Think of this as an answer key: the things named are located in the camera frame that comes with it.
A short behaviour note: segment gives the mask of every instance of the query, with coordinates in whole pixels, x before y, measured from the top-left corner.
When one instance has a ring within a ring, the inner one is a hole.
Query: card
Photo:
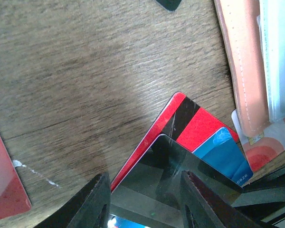
[[[148,227],[183,228],[181,173],[191,171],[230,205],[242,188],[160,134],[111,195],[110,213]]]
[[[0,138],[0,219],[31,209],[31,203]]]
[[[243,134],[236,110],[232,112],[231,118],[253,172],[285,151],[285,118],[271,124],[255,137]]]
[[[136,222],[126,220],[122,217],[112,216],[108,221],[108,228],[146,228]]]
[[[253,176],[247,160],[226,127],[215,132],[193,154],[240,186]]]
[[[111,190],[114,191],[160,133],[165,133],[189,151],[194,151],[221,127],[227,126],[185,94],[175,93],[112,181]],[[238,135],[230,128],[228,130],[237,142]]]

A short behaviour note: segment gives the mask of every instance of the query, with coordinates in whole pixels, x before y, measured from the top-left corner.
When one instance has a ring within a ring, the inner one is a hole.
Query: wooden table
[[[212,0],[173,13],[154,0],[0,0],[0,134],[39,173],[17,168],[33,208],[0,227],[33,227],[97,173],[113,178],[177,91],[233,127]]]

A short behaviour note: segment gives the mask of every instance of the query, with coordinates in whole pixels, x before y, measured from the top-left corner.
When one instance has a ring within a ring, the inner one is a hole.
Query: blue card
[[[146,226],[126,220],[124,218],[113,216],[108,221],[108,228],[146,228]]]
[[[215,132],[193,154],[240,186],[253,175],[226,127]]]

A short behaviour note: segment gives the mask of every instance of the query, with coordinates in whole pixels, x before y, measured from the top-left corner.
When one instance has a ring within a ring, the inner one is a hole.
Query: orange wallet
[[[215,0],[243,133],[253,137],[270,125],[257,0]]]

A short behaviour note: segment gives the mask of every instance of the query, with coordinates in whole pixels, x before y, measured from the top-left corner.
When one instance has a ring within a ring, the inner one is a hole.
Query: white scratch mark
[[[13,160],[13,165],[14,167],[24,167],[24,168],[28,168],[28,170],[30,170],[32,173],[36,174],[37,176],[45,179],[49,184],[51,185],[55,185],[58,188],[61,188],[58,184],[52,182],[51,180],[49,180],[48,178],[46,178],[45,176],[43,176],[41,173],[38,173],[37,171],[31,169],[30,167],[28,167],[27,165],[22,164],[20,161],[18,160]]]

